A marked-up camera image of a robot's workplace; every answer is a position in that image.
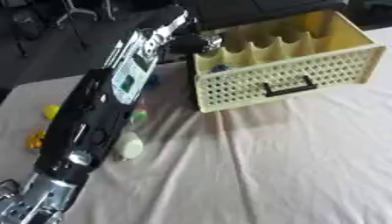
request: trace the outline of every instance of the white ball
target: white ball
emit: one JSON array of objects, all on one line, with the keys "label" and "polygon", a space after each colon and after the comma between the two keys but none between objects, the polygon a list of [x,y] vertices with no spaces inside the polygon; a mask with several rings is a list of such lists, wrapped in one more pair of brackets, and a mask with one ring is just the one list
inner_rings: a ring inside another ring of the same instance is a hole
[{"label": "white ball", "polygon": [[136,158],[143,152],[143,142],[134,132],[123,132],[115,143],[115,151],[124,159]]}]

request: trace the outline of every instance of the black drawer handle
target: black drawer handle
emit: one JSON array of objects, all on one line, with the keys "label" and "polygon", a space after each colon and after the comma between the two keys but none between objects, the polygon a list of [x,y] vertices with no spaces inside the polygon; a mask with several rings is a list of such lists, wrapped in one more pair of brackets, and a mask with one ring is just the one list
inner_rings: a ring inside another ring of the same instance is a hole
[{"label": "black drawer handle", "polygon": [[277,91],[272,91],[270,84],[268,84],[267,82],[264,82],[263,86],[264,86],[264,89],[266,92],[265,96],[272,97],[272,96],[277,96],[277,95],[287,95],[287,94],[292,94],[292,93],[297,93],[297,92],[302,92],[302,91],[317,88],[317,84],[314,84],[308,76],[304,75],[302,78],[304,79],[306,86],[287,88],[287,89],[282,89],[282,90],[277,90]]}]

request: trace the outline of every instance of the blue object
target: blue object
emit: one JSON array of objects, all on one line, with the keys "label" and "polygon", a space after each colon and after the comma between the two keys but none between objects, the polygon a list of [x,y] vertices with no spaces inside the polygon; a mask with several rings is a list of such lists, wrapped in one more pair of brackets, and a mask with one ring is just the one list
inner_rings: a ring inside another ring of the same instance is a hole
[{"label": "blue object", "polygon": [[211,69],[210,74],[223,72],[223,71],[227,71],[230,69],[231,69],[231,67],[227,64],[218,64],[218,65],[214,66],[213,69]]},{"label": "blue object", "polygon": [[156,87],[157,85],[159,85],[160,81],[159,81],[159,77],[157,74],[152,73],[149,77],[149,79],[147,80],[147,83],[144,86],[144,89],[152,89],[154,87]]}]

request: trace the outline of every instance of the orange toy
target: orange toy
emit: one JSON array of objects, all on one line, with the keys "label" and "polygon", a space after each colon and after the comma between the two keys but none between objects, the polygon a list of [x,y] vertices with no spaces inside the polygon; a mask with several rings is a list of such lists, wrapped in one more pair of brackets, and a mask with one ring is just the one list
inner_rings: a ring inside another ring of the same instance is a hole
[{"label": "orange toy", "polygon": [[46,131],[39,129],[27,136],[24,141],[24,146],[30,149],[37,149],[42,146],[42,140],[45,138]]}]

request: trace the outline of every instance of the table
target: table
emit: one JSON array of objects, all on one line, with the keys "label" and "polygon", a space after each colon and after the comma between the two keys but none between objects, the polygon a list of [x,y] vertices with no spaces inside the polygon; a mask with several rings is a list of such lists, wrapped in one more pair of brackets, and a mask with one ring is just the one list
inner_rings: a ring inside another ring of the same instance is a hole
[{"label": "table", "polygon": [[[391,223],[392,28],[366,85],[210,114],[190,109],[185,65],[160,67],[136,127],[142,156],[109,159],[65,223]],[[0,107],[0,179],[23,180],[36,156],[25,135],[80,77],[15,88]]]}]

